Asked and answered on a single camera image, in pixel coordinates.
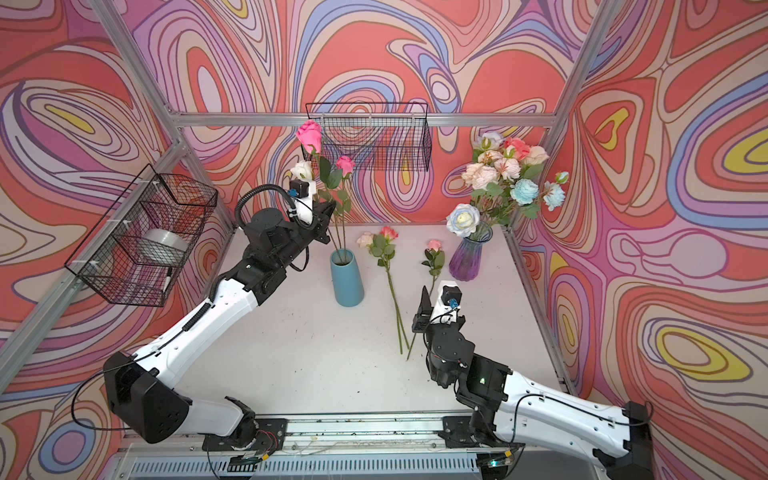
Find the single white rosebud stem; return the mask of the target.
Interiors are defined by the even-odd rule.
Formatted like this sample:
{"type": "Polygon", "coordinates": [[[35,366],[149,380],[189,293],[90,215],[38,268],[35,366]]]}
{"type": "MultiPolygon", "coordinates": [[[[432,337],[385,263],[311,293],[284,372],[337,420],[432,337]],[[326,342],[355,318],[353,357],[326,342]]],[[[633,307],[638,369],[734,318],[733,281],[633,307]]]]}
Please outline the single white rosebud stem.
{"type": "Polygon", "coordinates": [[[309,183],[315,181],[314,170],[312,163],[306,160],[299,160],[290,169],[291,177],[296,180],[301,180],[309,183]]]}

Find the small white pink rose spray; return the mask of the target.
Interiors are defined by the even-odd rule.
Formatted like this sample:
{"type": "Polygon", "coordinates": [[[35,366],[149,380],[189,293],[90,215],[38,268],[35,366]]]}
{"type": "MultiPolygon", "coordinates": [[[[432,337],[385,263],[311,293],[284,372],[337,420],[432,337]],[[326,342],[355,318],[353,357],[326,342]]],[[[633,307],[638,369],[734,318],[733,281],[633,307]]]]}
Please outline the small white pink rose spray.
{"type": "Polygon", "coordinates": [[[410,351],[412,342],[408,340],[405,331],[402,311],[397,298],[394,281],[391,272],[392,261],[396,255],[396,245],[399,234],[393,227],[384,226],[378,233],[363,232],[356,240],[359,248],[366,250],[372,257],[377,259],[377,265],[383,268],[386,273],[387,285],[392,298],[395,322],[397,329],[397,338],[399,352],[401,354],[410,351]]]}

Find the purple blue glass vase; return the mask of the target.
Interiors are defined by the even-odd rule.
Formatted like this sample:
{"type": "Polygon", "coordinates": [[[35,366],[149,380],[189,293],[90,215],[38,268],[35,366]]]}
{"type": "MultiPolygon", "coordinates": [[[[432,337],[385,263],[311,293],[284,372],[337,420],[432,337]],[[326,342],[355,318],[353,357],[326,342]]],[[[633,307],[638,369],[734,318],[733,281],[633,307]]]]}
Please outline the purple blue glass vase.
{"type": "Polygon", "coordinates": [[[449,263],[449,272],[455,280],[471,281],[478,276],[483,246],[492,238],[492,227],[480,223],[474,233],[462,239],[449,263]]]}

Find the teal ceramic cylinder vase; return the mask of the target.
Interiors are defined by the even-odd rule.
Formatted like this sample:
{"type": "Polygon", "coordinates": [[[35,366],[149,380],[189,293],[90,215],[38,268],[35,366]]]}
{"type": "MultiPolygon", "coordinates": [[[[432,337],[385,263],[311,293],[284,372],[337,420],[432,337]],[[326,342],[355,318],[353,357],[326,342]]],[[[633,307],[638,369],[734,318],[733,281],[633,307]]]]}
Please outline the teal ceramic cylinder vase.
{"type": "Polygon", "coordinates": [[[348,249],[335,250],[330,257],[334,296],[343,307],[354,307],[364,299],[364,287],[357,259],[348,249]]]}

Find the magenta rose stem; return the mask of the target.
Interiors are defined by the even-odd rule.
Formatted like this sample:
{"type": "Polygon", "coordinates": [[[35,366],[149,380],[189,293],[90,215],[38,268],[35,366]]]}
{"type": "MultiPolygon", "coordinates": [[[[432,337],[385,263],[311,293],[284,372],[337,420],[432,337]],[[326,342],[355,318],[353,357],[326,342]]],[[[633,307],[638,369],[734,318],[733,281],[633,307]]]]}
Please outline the magenta rose stem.
{"type": "Polygon", "coordinates": [[[351,211],[351,196],[347,183],[351,180],[355,162],[347,155],[340,155],[332,161],[329,154],[322,150],[322,127],[313,120],[307,120],[298,127],[296,138],[306,155],[305,160],[312,163],[314,175],[319,174],[321,185],[314,197],[336,201],[333,214],[335,235],[331,236],[332,244],[336,250],[348,249],[346,218],[351,211]]]}

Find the white blue-edged rose stem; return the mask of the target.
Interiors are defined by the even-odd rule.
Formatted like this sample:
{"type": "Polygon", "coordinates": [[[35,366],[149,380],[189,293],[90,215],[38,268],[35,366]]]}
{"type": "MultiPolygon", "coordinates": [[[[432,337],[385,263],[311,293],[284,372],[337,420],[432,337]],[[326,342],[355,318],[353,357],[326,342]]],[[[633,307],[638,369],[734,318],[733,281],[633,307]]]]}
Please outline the white blue-edged rose stem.
{"type": "Polygon", "coordinates": [[[461,238],[473,234],[481,221],[479,210],[471,204],[458,204],[446,217],[446,228],[461,238]]]}

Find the peach peony flower stem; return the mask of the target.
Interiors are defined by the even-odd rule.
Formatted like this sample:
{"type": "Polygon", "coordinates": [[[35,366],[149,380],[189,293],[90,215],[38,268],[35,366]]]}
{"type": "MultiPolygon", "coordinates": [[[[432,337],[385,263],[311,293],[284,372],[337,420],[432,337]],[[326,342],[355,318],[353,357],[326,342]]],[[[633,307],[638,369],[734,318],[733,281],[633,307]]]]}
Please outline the peach peony flower stem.
{"type": "Polygon", "coordinates": [[[471,203],[480,210],[506,207],[512,202],[511,191],[521,178],[522,165],[515,151],[486,150],[465,166],[461,178],[471,190],[471,203]]]}

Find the teal peony flower stem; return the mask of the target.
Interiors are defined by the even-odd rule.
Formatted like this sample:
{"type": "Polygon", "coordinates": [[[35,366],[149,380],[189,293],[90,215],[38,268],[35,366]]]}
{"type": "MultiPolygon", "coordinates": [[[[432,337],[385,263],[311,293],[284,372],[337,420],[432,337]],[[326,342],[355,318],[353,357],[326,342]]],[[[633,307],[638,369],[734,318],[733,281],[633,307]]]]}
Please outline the teal peony flower stem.
{"type": "Polygon", "coordinates": [[[570,173],[567,171],[557,172],[553,181],[545,181],[542,186],[533,180],[521,179],[515,183],[510,196],[526,218],[536,219],[542,207],[552,212],[565,203],[566,192],[563,186],[569,179],[570,173]]]}

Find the white blue rose stem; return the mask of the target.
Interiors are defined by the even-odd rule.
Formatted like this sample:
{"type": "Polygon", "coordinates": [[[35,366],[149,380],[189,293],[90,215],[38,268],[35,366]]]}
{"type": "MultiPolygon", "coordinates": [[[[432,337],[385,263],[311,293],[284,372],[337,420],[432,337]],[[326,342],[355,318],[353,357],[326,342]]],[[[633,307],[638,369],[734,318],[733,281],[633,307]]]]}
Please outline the white blue rose stem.
{"type": "Polygon", "coordinates": [[[473,141],[473,152],[484,153],[486,151],[500,151],[503,147],[503,143],[504,138],[498,132],[485,132],[473,141]]]}

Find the pink rosebud spray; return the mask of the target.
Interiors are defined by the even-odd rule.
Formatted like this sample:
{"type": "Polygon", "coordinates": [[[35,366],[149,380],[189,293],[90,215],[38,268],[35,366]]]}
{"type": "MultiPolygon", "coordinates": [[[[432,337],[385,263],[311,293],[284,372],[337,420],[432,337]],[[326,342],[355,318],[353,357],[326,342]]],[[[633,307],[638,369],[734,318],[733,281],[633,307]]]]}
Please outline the pink rosebud spray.
{"type": "Polygon", "coordinates": [[[503,143],[503,155],[508,159],[515,159],[525,163],[531,154],[531,146],[520,138],[509,137],[503,143]]]}

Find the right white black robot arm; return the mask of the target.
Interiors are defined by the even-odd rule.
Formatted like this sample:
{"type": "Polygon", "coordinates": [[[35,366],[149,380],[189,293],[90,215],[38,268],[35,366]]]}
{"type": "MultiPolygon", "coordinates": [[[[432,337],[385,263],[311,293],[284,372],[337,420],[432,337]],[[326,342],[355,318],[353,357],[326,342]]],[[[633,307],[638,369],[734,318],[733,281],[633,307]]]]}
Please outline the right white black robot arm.
{"type": "Polygon", "coordinates": [[[471,410],[468,429],[476,443],[532,444],[589,461],[610,479],[653,478],[648,406],[587,401],[476,353],[461,331],[461,303],[453,281],[441,282],[436,297],[422,289],[412,331],[423,337],[430,379],[471,410]]]}

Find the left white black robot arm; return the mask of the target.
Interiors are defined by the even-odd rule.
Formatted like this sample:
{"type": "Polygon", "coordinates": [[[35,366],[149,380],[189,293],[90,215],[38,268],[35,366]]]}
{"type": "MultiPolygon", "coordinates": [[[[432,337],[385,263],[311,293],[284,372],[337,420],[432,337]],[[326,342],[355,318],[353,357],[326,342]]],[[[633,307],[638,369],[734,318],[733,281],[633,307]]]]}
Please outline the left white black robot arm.
{"type": "Polygon", "coordinates": [[[235,208],[248,244],[241,259],[213,282],[208,297],[164,334],[133,354],[117,352],[104,364],[107,405],[149,444],[176,434],[202,434],[234,451],[250,450],[259,434],[256,415],[227,396],[195,400],[176,388],[205,350],[237,321],[261,306],[285,281],[313,242],[330,241],[335,200],[314,203],[310,184],[265,184],[235,208]]]}

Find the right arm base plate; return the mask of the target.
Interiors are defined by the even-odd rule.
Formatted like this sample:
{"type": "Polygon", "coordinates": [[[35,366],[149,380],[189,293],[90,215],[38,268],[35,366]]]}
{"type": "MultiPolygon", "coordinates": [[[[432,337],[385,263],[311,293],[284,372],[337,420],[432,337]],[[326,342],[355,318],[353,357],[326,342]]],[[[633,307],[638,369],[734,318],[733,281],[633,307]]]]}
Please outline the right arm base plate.
{"type": "Polygon", "coordinates": [[[473,415],[448,415],[442,417],[442,428],[437,435],[447,448],[505,448],[512,452],[523,447],[521,443],[500,440],[487,428],[473,419],[473,415]]]}

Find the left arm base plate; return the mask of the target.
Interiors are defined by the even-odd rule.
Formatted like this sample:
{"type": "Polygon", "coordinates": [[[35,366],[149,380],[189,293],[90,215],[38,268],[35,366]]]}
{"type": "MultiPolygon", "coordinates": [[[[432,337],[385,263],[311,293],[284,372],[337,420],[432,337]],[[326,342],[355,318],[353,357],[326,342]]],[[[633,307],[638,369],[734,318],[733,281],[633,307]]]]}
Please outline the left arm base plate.
{"type": "Polygon", "coordinates": [[[244,419],[229,436],[206,434],[202,450],[205,452],[274,454],[284,446],[287,427],[288,420],[286,418],[244,419]]]}

